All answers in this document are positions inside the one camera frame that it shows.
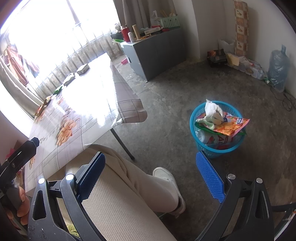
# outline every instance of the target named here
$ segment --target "white cloth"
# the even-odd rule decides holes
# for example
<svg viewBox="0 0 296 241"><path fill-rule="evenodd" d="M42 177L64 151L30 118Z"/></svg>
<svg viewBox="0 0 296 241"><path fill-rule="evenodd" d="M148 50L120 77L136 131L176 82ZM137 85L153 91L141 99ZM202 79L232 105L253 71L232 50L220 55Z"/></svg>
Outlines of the white cloth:
<svg viewBox="0 0 296 241"><path fill-rule="evenodd" d="M224 111L220 108L220 106L209 100L207 100L207 103L205 104L205 113L206 116L202 119L197 119L197 123L205 123L210 127L210 129L214 130L214 125L220 125L224 122Z"/></svg>

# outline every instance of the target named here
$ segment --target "plastic basket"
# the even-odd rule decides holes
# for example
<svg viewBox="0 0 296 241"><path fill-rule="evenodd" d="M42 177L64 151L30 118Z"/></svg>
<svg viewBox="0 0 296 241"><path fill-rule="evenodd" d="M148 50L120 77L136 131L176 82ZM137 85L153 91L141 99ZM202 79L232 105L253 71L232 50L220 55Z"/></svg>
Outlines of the plastic basket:
<svg viewBox="0 0 296 241"><path fill-rule="evenodd" d="M160 23L163 28L173 28L180 26L178 16L162 18Z"/></svg>
<svg viewBox="0 0 296 241"><path fill-rule="evenodd" d="M242 115L233 106L231 106L225 102L222 102L222 101L212 101L212 102L219 105L223 111L228 112L229 114L231 114L233 116L237 116L237 117L242 118ZM210 148L210 147L206 146L205 144L203 144L197 138L195 132L198 130L198 128L194 124L195 124L196 119L204 112L205 112L205 103L200 104L198 107L196 107L190 117L190 131L191 131L193 138L195 139L197 149L199 151L203 150L209 158L215 158L215 157L218 157L224 153L232 152L236 148L238 148L240 146L240 144L242 143L242 141L244 140L244 137L245 137L244 135L235 135L233 137L233 142L236 143L236 145L234 145L233 147L226 149L226 150L217 150L217 149Z"/></svg>

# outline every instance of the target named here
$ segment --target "person's hand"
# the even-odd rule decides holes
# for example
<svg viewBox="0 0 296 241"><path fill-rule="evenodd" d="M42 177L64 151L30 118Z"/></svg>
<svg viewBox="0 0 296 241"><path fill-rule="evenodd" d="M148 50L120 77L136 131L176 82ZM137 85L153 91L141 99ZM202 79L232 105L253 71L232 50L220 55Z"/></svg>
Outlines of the person's hand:
<svg viewBox="0 0 296 241"><path fill-rule="evenodd" d="M26 225L28 224L28 219L29 219L30 201L26 196L24 189L19 187L19 190L20 190L19 195L20 195L22 204L20 205L20 208L17 211L17 216L21 218L20 219L21 225ZM13 214L9 209L6 209L6 214L10 220L13 219Z"/></svg>

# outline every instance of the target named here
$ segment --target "chopsticks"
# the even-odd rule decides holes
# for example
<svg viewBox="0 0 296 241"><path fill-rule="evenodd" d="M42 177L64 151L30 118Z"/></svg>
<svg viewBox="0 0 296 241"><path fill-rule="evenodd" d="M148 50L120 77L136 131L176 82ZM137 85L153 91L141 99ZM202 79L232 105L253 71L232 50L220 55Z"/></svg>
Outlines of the chopsticks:
<svg viewBox="0 0 296 241"><path fill-rule="evenodd" d="M160 13L161 13L165 18L168 17L164 10L160 10Z"/></svg>

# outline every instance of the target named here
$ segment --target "shoe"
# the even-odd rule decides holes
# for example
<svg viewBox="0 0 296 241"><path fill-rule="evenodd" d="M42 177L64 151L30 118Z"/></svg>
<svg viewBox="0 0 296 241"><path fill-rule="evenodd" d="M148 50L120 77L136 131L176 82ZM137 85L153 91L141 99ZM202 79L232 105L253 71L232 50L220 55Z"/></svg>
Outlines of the shoe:
<svg viewBox="0 0 296 241"><path fill-rule="evenodd" d="M177 192L178 192L178 196L179 196L179 203L178 203L177 208L174 211L170 212L169 214L172 214L175 216L175 218L177 218L181 213L183 213L185 211L186 204L185 204L183 197L180 194L180 191L179 191L179 188L177 186L174 176L167 169L165 169L163 167L155 168L153 170L152 175L155 177L159 177L164 180L167 180L167 181L171 182L176 187Z"/></svg>

